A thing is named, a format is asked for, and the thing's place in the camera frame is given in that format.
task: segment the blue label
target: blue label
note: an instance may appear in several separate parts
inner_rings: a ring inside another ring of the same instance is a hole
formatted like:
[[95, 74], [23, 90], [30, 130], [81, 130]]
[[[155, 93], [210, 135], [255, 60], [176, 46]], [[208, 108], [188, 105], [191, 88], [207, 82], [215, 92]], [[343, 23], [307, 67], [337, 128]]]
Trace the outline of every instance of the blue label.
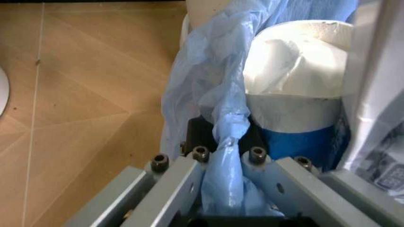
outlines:
[[282, 133], [263, 129], [268, 143], [269, 156], [277, 160], [283, 157], [305, 156], [317, 166], [323, 166], [331, 149], [334, 126], [304, 133]]

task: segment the wooden floor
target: wooden floor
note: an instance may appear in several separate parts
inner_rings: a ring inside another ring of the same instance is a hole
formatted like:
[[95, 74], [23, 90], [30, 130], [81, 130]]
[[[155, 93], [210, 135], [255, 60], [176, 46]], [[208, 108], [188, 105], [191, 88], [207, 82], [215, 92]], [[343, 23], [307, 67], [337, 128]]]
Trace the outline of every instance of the wooden floor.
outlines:
[[0, 226], [62, 225], [158, 152], [184, 2], [0, 4]]

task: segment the gray metal bar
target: gray metal bar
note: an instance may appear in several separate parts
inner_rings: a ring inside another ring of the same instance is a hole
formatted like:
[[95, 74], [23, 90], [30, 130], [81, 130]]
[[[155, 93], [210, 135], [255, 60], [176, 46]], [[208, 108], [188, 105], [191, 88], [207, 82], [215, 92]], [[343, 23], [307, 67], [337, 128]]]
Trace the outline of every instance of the gray metal bar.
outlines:
[[151, 175], [128, 166], [68, 222], [66, 227], [113, 227], [133, 209], [154, 184]]
[[319, 226], [327, 227], [379, 226], [289, 157], [261, 170], [243, 163], [243, 173], [286, 216], [309, 216]]
[[330, 172], [319, 178], [381, 226], [404, 226], [403, 206], [350, 171]]
[[166, 227], [177, 212], [186, 215], [199, 193], [202, 175], [197, 161], [179, 157], [122, 227]]

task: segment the white tissue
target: white tissue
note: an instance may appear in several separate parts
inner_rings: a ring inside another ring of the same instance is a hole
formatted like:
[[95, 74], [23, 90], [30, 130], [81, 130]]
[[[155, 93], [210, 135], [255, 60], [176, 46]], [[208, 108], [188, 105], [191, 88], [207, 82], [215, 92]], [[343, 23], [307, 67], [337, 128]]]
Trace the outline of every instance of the white tissue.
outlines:
[[243, 71], [246, 93], [340, 97], [346, 58], [346, 51], [308, 35], [257, 39]]

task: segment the blue plastic bag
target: blue plastic bag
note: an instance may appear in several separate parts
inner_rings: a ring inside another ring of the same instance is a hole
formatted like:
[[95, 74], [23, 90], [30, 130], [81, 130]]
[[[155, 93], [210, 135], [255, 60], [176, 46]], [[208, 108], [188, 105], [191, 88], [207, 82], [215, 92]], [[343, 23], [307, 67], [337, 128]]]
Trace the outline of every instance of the blue plastic bag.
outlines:
[[234, 0], [189, 34], [162, 98], [166, 122], [160, 151], [178, 156], [189, 119], [202, 114], [214, 124], [218, 149], [210, 157], [201, 189], [206, 214], [270, 213], [254, 212], [264, 198], [251, 196], [249, 190], [255, 186], [244, 184], [237, 145], [249, 127], [242, 71], [252, 39], [262, 29], [286, 21], [345, 21], [356, 4], [355, 0]]

